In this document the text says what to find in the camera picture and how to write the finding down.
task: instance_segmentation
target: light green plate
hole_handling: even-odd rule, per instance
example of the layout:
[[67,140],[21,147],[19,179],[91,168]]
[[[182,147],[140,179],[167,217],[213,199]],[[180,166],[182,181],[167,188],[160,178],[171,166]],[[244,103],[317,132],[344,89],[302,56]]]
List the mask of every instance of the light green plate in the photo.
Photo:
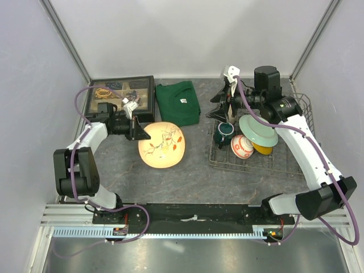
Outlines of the light green plate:
[[239,119],[239,127],[247,139],[263,147],[273,147],[278,143],[277,132],[268,126],[260,124],[251,115],[243,115]]

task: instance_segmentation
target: green cloth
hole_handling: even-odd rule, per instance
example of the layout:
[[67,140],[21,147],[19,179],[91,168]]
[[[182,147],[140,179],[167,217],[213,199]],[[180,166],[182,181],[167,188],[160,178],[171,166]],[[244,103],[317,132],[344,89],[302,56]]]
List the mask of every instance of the green cloth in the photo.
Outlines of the green cloth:
[[200,121],[200,105],[191,81],[166,86],[159,84],[155,88],[155,96],[162,121],[179,127]]

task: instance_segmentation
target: dark green cup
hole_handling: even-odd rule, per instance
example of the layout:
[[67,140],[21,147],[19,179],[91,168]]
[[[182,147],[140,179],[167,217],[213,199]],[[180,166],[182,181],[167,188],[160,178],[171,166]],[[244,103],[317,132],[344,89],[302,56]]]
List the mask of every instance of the dark green cup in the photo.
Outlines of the dark green cup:
[[234,125],[231,123],[220,123],[214,134],[214,141],[221,149],[222,146],[229,145],[235,136]]

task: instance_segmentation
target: wire rack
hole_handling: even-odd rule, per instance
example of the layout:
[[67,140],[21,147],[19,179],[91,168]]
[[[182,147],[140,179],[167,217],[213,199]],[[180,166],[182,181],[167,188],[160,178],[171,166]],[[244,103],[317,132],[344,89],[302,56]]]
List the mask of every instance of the wire rack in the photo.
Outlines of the wire rack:
[[[310,99],[305,94],[290,93],[285,95],[293,96],[296,99],[302,108],[312,134],[315,135]],[[218,124],[219,121],[215,120],[209,156],[210,165],[212,167],[237,172],[257,173],[259,175],[289,177],[294,179],[304,178],[295,157],[281,137],[279,137],[278,144],[274,146],[273,152],[270,155],[262,155],[257,151],[254,151],[248,159],[240,159],[231,150],[230,145],[218,149],[213,140],[213,135]],[[235,125],[235,129],[241,134],[238,125]]]

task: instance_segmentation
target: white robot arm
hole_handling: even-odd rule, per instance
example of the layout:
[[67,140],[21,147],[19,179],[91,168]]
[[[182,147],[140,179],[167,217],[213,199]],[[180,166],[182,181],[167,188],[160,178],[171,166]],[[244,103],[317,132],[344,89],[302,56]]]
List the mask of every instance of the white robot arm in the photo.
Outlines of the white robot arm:
[[128,140],[150,139],[140,126],[138,117],[133,115],[133,110],[138,104],[127,98],[123,99],[123,103],[124,116],[115,115],[114,105],[108,102],[99,103],[98,113],[88,117],[90,123],[86,124],[80,136],[66,149],[54,152],[56,189],[59,195],[74,198],[74,183],[77,191],[76,200],[90,201],[96,204],[97,208],[114,209],[122,206],[119,196],[100,184],[93,154],[109,134],[123,134]]
[[[283,96],[280,86],[280,74],[275,67],[263,66],[254,70],[254,88],[245,92],[244,98],[236,91],[240,70],[236,67],[225,67],[221,73],[225,86],[210,101],[218,106],[206,116],[221,122],[228,122],[237,116],[237,110],[248,104],[250,108],[259,109],[261,116],[276,127],[276,132],[283,138],[292,151],[307,181],[309,191],[293,194],[271,196],[262,201],[262,208],[271,215],[302,214],[308,220],[315,219],[344,203],[334,186],[322,160],[308,141],[312,140],[322,158],[330,166],[333,176],[342,193],[348,199],[357,184],[352,177],[343,177],[341,172],[329,161],[312,135],[303,112],[293,97]],[[295,130],[299,129],[305,136]]]

